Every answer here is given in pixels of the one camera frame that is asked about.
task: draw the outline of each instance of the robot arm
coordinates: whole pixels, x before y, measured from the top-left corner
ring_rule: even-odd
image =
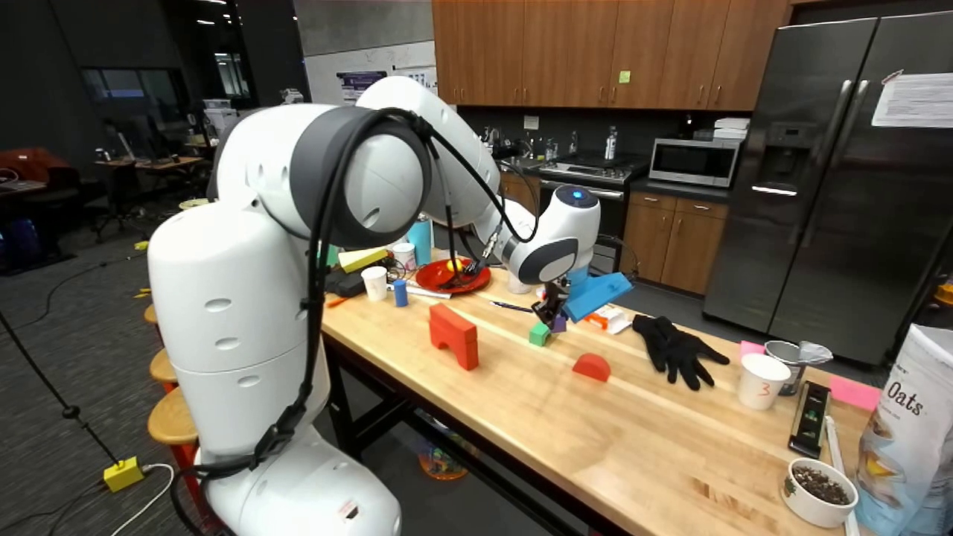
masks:
[[[448,212],[517,279],[542,282],[591,259],[599,200],[557,191],[539,222],[502,204],[480,137],[401,78],[384,78],[357,106],[247,117],[213,179],[219,197],[161,222],[147,246],[207,504],[235,533],[393,533],[393,493],[308,425],[329,389],[317,243],[386,243],[420,212]]]

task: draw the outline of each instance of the kitchen cabinet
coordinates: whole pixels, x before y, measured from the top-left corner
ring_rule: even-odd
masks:
[[[722,203],[631,194],[621,271],[701,295],[719,246],[722,221]]]
[[[533,215],[539,215],[539,179],[536,176],[520,176],[520,172],[502,172],[500,176],[500,194],[506,200],[520,203]]]
[[[432,0],[453,105],[752,109],[788,0]]]

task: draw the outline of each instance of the microwave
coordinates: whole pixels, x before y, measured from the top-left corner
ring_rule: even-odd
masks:
[[[655,137],[648,181],[675,181],[727,191],[733,188],[739,155],[739,139]]]

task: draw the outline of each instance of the red block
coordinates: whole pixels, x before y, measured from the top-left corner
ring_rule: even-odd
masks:
[[[427,307],[427,341],[436,347],[448,347],[456,362],[465,368],[480,365],[477,355],[477,324],[456,316],[448,307]]]
[[[576,374],[588,374],[591,382],[608,382],[609,365],[600,355],[579,355],[572,365]]]

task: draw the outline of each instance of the stainless steel refrigerator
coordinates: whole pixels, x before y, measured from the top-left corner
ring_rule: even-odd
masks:
[[[886,82],[950,70],[953,12],[780,26],[701,310],[891,356],[950,231],[953,128],[873,114]]]

